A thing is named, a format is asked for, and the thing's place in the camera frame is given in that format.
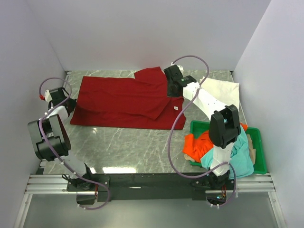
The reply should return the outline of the red t shirt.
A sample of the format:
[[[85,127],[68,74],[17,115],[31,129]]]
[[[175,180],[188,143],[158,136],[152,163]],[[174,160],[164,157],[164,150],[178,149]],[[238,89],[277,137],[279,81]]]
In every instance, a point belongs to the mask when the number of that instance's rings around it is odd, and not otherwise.
[[[160,67],[134,73],[134,78],[82,79],[72,125],[136,129],[171,129],[183,97],[167,96]]]

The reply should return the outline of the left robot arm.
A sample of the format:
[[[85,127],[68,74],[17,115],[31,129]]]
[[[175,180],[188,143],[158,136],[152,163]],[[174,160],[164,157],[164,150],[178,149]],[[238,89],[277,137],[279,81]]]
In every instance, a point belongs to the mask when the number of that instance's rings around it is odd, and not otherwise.
[[[94,187],[95,179],[89,167],[84,162],[79,161],[70,152],[71,143],[63,125],[63,121],[71,115],[76,107],[76,100],[67,98],[67,96],[68,93],[63,87],[46,90],[43,95],[43,99],[48,102],[48,110],[52,110],[52,112],[42,121],[42,129],[49,143],[60,156],[60,159],[52,152],[42,137],[39,120],[28,123],[28,131],[35,155],[40,160],[47,160],[58,164],[67,162],[81,176],[78,179],[79,187],[85,191],[89,191]]]

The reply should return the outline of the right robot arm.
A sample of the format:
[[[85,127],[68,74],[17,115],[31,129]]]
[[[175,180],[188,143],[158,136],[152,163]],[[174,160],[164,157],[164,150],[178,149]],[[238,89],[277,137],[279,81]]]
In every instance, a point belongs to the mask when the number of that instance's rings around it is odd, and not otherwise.
[[[190,102],[181,110],[176,117],[168,138],[168,159],[173,170],[180,176],[188,179],[199,179],[209,176],[209,186],[215,190],[225,185],[229,178],[229,169],[233,169],[230,164],[232,147],[241,133],[238,108],[235,105],[225,105],[211,96],[201,86],[209,76],[209,69],[206,76],[200,83],[192,76],[183,76],[177,65],[172,65],[164,69],[167,78],[168,88],[175,95],[188,95]],[[209,138],[213,143],[213,158],[210,169],[197,176],[189,176],[179,172],[171,160],[170,148],[171,138],[175,125],[185,110],[194,103],[201,111],[208,116]]]

